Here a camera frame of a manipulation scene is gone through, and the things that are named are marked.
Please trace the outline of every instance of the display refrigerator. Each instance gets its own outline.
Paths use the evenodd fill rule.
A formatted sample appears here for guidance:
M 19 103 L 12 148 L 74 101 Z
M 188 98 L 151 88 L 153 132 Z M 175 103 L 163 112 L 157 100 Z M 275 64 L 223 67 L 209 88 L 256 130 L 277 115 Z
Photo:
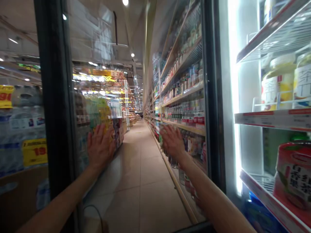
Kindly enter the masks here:
M 204 5 L 211 178 L 258 232 L 310 232 L 311 3 Z

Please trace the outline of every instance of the fluorescent light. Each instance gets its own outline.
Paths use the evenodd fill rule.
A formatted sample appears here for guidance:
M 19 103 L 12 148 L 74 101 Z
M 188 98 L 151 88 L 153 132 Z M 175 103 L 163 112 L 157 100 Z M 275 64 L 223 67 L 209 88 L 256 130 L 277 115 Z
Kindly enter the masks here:
M 17 43 L 15 40 L 12 40 L 11 38 L 9 38 L 10 41 L 13 41 L 14 43 Z M 18 44 L 18 43 L 17 43 Z

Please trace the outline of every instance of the hand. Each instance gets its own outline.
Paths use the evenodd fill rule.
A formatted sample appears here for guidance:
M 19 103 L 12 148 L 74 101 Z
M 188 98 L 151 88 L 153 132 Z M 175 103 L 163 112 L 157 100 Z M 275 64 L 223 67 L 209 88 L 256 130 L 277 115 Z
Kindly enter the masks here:
M 179 129 L 165 125 L 160 134 L 164 149 L 182 166 L 184 160 L 188 158 L 188 154 L 185 153 L 185 145 Z
M 110 126 L 105 135 L 104 129 L 104 124 L 97 125 L 94 134 L 88 133 L 87 138 L 89 166 L 97 172 L 102 172 L 110 163 L 116 147 L 115 140 L 109 143 L 113 127 Z

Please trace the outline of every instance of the yellow price tag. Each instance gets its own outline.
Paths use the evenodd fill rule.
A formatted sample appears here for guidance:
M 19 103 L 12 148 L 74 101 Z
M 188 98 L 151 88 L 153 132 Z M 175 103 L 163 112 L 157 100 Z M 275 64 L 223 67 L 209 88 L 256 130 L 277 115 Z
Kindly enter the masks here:
M 0 108 L 12 108 L 13 86 L 0 85 Z
M 48 162 L 48 151 L 45 138 L 23 141 L 22 151 L 24 167 Z

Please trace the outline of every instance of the tiled floor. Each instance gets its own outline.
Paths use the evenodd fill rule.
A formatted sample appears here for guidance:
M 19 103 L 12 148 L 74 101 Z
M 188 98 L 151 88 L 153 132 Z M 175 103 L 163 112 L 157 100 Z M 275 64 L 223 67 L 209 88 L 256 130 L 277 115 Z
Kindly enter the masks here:
M 109 233 L 171 233 L 191 225 L 159 149 L 144 121 L 124 136 L 123 145 L 90 191 Z M 92 207 L 85 216 L 98 218 Z

